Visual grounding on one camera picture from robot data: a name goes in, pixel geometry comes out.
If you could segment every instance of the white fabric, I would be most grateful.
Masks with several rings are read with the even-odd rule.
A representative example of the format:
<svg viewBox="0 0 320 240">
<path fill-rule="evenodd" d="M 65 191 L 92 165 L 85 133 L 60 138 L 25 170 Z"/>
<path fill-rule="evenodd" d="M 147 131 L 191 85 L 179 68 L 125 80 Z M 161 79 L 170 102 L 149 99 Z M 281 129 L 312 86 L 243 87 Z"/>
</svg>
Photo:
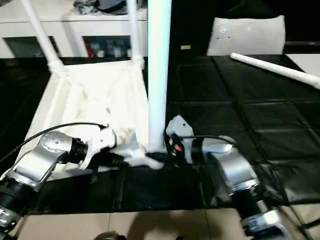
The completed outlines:
<svg viewBox="0 0 320 240">
<path fill-rule="evenodd" d="M 92 122 L 109 125 L 117 135 L 118 145 L 130 148 L 131 142 L 135 143 L 133 150 L 127 150 L 123 154 L 122 146 L 119 153 L 132 161 L 135 158 L 141 159 L 149 143 L 149 114 L 140 65 L 133 65 L 132 61 L 118 61 L 65 67 L 69 71 L 69 79 L 58 79 L 54 75 L 50 78 L 27 138 L 41 130 L 65 123 Z M 84 142 L 97 136 L 100 131 L 97 126 L 91 125 L 75 125 L 59 130 L 69 136 L 81 138 Z M 19 156 L 35 148 L 37 144 L 36 140 L 26 144 Z M 145 159 L 141 163 L 148 165 Z M 107 171 L 108 168 L 101 167 L 99 170 Z M 89 172 L 80 170 L 77 164 L 57 164 L 50 180 Z"/>
<path fill-rule="evenodd" d="M 285 17 L 270 19 L 214 19 L 209 56 L 282 54 L 286 40 Z"/>
</svg>

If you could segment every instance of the white pole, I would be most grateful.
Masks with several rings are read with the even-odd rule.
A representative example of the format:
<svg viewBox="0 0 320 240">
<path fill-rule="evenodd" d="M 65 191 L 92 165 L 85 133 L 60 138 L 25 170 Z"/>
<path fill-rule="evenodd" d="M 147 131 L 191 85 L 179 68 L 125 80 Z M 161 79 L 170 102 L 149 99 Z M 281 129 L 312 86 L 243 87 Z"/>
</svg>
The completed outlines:
<svg viewBox="0 0 320 240">
<path fill-rule="evenodd" d="M 171 3 L 148 1 L 149 152 L 164 148 Z"/>
<path fill-rule="evenodd" d="M 270 63 L 267 61 L 262 61 L 253 57 L 241 55 L 238 53 L 231 53 L 230 58 L 238 60 L 240 62 L 250 64 L 253 66 L 256 66 L 258 68 L 262 68 L 265 70 L 269 70 L 271 72 L 286 76 L 288 78 L 292 78 L 295 80 L 298 80 L 300 82 L 303 82 L 305 84 L 309 84 L 316 89 L 320 89 L 320 77 L 311 75 L 302 71 L 297 71 L 285 66 L 280 66 L 274 63 Z"/>
<path fill-rule="evenodd" d="M 126 0 L 126 5 L 128 9 L 129 22 L 130 22 L 130 42 L 132 50 L 132 62 L 133 64 L 140 64 L 141 68 L 144 68 L 144 59 L 140 52 L 140 41 L 138 28 L 138 17 L 137 17 L 137 1 L 136 0 Z"/>
<path fill-rule="evenodd" d="M 21 2 L 37 34 L 38 42 L 48 61 L 50 71 L 56 73 L 64 72 L 64 65 L 58 58 L 57 53 L 49 40 L 49 37 L 47 36 L 42 24 L 40 23 L 39 17 L 36 14 L 31 0 L 21 0 Z"/>
</svg>

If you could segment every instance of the white pvc pipe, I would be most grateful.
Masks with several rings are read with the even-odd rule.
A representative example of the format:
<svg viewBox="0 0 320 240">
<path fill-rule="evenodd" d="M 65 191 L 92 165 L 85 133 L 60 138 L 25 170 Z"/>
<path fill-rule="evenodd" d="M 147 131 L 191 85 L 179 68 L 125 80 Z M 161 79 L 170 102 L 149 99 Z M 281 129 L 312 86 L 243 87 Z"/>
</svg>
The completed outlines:
<svg viewBox="0 0 320 240">
<path fill-rule="evenodd" d="M 148 1 L 148 100 L 150 152 L 164 148 L 172 0 Z"/>
<path fill-rule="evenodd" d="M 132 62 L 133 64 L 140 64 L 141 68 L 144 67 L 144 60 L 140 51 L 140 41 L 138 31 L 138 17 L 137 17 L 137 1 L 136 0 L 126 0 L 129 23 L 130 23 L 130 42 L 132 50 Z"/>
<path fill-rule="evenodd" d="M 283 76 L 286 76 L 288 78 L 292 78 L 295 80 L 298 80 L 300 82 L 303 82 L 305 84 L 309 84 L 316 89 L 320 89 L 320 77 L 311 75 L 302 71 L 297 71 L 285 66 L 280 66 L 277 64 L 273 64 L 267 61 L 262 61 L 259 59 L 255 59 L 253 57 L 244 56 L 238 53 L 231 53 L 230 58 L 238 60 L 240 62 L 250 64 L 253 66 L 256 66 L 258 68 L 262 68 Z"/>
<path fill-rule="evenodd" d="M 40 23 L 39 17 L 36 14 L 31 0 L 21 0 L 24 9 L 30 19 L 31 24 L 36 32 L 37 40 L 43 50 L 43 53 L 48 61 L 48 66 L 51 72 L 64 72 L 64 65 L 58 58 L 58 55 L 49 40 L 42 24 Z"/>
</svg>

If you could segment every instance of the beige floor tile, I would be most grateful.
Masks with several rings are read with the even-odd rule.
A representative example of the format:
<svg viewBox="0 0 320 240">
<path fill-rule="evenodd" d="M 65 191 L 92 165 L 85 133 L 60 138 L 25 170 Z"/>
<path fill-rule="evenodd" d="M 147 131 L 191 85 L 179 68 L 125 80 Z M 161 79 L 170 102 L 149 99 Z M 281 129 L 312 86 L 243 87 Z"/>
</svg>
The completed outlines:
<svg viewBox="0 0 320 240">
<path fill-rule="evenodd" d="M 206 210 L 211 240 L 246 240 L 240 217 L 233 208 Z"/>
<path fill-rule="evenodd" d="M 305 223 L 310 223 L 312 221 L 320 219 L 320 204 L 294 205 L 293 208 L 298 214 L 300 214 Z M 283 206 L 282 209 L 289 217 L 290 222 L 293 221 L 296 225 L 300 225 L 296 216 L 289 207 Z M 304 239 L 294 225 L 291 228 L 293 228 L 291 231 L 297 239 Z M 320 240 L 320 226 L 310 228 L 309 232 L 313 240 Z"/>
<path fill-rule="evenodd" d="M 112 213 L 109 231 L 128 240 L 210 240 L 204 210 Z"/>
<path fill-rule="evenodd" d="M 19 240 L 93 240 L 108 230 L 109 213 L 25 217 Z"/>
</svg>

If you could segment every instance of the black mat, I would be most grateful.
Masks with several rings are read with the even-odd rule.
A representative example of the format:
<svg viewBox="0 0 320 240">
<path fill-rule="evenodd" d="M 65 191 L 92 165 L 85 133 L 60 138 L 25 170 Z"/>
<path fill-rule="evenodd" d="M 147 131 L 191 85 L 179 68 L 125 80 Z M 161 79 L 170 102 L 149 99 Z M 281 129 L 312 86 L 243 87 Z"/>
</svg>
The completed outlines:
<svg viewBox="0 0 320 240">
<path fill-rule="evenodd" d="M 254 56 L 293 69 L 284 55 Z M 93 59 L 67 58 L 66 64 Z M 3 155 L 24 138 L 49 79 L 45 61 L 0 61 Z M 147 79 L 148 66 L 144 71 Z M 248 66 L 227 56 L 171 62 L 167 113 L 180 114 L 195 135 L 227 135 L 261 167 L 258 175 L 274 204 L 320 200 L 320 91 L 295 80 Z M 33 201 L 33 214 L 127 212 L 230 206 L 213 165 L 161 170 L 147 167 L 48 182 Z M 286 197 L 281 191 L 284 186 Z"/>
</svg>

